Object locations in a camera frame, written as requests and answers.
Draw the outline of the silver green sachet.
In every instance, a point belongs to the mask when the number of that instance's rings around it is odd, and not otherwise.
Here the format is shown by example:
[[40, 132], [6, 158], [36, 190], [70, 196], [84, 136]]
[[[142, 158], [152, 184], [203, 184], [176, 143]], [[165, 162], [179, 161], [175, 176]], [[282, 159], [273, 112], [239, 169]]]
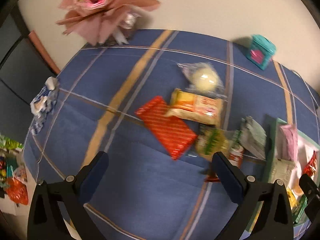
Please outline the silver green sachet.
[[256, 158], [266, 160], [266, 132], [251, 116], [242, 119], [240, 144]]

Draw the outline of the blue plaid tablecloth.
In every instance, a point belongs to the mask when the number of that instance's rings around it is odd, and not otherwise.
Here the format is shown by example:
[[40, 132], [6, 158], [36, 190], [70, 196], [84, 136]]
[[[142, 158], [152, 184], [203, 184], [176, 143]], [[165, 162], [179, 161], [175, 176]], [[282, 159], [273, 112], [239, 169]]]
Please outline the blue plaid tablecloth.
[[106, 239], [214, 239], [236, 205], [220, 183], [204, 181], [206, 160], [193, 150], [171, 159], [135, 111], [187, 87], [179, 63], [208, 62], [232, 90], [228, 130], [246, 116], [264, 129], [280, 118], [319, 142], [318, 93], [281, 64], [260, 70], [245, 53], [220, 38], [164, 30], [140, 30], [127, 46], [82, 48], [58, 76], [54, 113], [25, 141], [29, 171], [62, 181], [96, 142], [110, 162], [85, 209]]

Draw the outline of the red checkered snack bar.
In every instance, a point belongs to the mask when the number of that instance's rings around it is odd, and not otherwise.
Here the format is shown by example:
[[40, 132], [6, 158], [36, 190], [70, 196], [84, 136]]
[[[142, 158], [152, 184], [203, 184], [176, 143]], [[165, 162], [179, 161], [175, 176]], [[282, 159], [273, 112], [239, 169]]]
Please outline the red checkered snack bar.
[[161, 96], [156, 96], [135, 111], [172, 159], [179, 159], [194, 143], [196, 133], [175, 116], [165, 116], [169, 106]]

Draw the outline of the pink paper flower bouquet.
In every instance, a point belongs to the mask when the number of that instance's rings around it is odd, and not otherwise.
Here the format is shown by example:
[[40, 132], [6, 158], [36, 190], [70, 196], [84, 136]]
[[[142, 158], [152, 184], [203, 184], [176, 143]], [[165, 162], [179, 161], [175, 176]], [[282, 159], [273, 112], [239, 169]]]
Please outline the pink paper flower bouquet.
[[76, 33], [93, 46], [109, 39], [122, 45], [140, 17], [137, 10], [159, 6], [158, 0], [62, 0], [59, 8], [67, 12], [56, 24], [65, 27], [65, 35]]

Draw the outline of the blue white crumpled wrapper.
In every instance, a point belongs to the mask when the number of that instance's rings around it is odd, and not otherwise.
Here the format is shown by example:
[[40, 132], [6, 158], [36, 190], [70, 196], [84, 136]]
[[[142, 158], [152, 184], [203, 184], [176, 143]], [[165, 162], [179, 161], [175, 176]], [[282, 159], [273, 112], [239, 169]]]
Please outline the blue white crumpled wrapper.
[[34, 124], [31, 127], [32, 135], [37, 135], [43, 129], [47, 117], [55, 109], [59, 94], [60, 83], [56, 77], [49, 77], [40, 92], [30, 103]]

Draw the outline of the red good luck snack bag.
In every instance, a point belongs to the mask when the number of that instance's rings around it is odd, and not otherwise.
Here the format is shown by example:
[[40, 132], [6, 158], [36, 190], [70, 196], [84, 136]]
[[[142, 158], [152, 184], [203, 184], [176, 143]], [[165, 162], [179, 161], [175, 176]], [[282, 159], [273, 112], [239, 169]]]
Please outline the red good luck snack bag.
[[317, 151], [314, 151], [311, 159], [303, 169], [303, 174], [306, 174], [310, 178], [313, 178], [316, 172], [317, 172]]

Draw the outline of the red snack bag at edge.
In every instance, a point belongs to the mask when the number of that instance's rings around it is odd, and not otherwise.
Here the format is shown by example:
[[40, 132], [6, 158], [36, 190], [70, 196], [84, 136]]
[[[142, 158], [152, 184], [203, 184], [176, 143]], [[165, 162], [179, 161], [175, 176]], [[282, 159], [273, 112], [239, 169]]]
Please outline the red snack bag at edge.
[[5, 192], [13, 202], [28, 205], [27, 187], [22, 182], [15, 178], [8, 178], [6, 184]]

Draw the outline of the green rimmed white tray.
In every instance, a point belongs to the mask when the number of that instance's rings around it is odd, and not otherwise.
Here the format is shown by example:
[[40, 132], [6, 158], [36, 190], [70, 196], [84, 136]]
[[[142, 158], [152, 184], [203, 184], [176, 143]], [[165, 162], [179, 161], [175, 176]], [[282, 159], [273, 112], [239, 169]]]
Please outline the green rimmed white tray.
[[308, 174], [313, 182], [319, 184], [319, 145], [295, 125], [289, 125], [280, 118], [272, 122], [270, 141], [261, 180], [266, 183], [274, 183], [278, 179], [283, 181], [297, 235], [299, 229], [305, 228], [307, 220], [304, 214], [307, 198], [299, 186], [299, 179]]

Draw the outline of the pink snack packet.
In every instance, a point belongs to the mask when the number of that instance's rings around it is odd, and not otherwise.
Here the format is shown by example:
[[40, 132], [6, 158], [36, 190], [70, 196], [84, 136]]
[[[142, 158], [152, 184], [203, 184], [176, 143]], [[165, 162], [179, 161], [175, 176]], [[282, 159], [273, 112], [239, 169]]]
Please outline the pink snack packet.
[[298, 131], [296, 126], [291, 124], [281, 125], [280, 132], [283, 136], [282, 158], [296, 163], [298, 160]]

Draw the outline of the teal house-shaped tin box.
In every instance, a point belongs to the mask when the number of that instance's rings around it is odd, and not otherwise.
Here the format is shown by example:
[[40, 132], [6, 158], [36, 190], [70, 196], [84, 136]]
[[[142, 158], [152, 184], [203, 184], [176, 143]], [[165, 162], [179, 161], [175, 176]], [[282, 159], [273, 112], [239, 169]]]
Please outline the teal house-shaped tin box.
[[254, 34], [251, 36], [246, 57], [258, 68], [265, 70], [276, 51], [276, 46], [270, 40], [262, 35]]

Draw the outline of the cream orange cracker packet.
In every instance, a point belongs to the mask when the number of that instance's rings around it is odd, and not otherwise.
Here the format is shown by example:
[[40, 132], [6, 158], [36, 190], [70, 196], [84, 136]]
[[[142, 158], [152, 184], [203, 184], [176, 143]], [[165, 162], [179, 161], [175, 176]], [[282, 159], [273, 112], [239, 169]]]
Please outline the cream orange cracker packet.
[[219, 127], [222, 108], [222, 99], [212, 99], [176, 88], [171, 94], [170, 105], [165, 116], [175, 116], [180, 119]]

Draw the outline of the cream white snack packet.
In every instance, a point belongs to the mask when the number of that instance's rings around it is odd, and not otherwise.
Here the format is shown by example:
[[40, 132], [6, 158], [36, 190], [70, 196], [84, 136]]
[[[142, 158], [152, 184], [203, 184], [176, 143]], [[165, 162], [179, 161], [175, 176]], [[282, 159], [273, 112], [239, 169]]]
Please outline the cream white snack packet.
[[292, 170], [296, 164], [292, 161], [284, 159], [274, 159], [271, 164], [271, 170], [268, 177], [269, 183], [274, 183], [280, 179], [283, 181], [285, 186], [288, 186], [292, 174]]

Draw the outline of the clear wrapped round bun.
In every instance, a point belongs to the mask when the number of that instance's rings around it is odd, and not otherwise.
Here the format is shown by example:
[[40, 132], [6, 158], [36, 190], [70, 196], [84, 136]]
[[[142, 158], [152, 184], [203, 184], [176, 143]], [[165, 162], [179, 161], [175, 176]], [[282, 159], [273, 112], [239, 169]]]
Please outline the clear wrapped round bun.
[[178, 63], [189, 82], [186, 91], [209, 98], [225, 99], [225, 87], [218, 73], [210, 63]]

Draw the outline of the round green labelled pastry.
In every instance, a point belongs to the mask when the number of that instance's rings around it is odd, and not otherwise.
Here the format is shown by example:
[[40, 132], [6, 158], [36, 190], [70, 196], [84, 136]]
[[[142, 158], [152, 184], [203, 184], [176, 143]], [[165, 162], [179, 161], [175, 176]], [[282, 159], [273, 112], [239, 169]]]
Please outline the round green labelled pastry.
[[226, 137], [226, 132], [218, 128], [205, 127], [197, 137], [195, 149], [197, 154], [207, 161], [212, 161], [216, 152], [222, 152], [228, 157], [229, 140]]

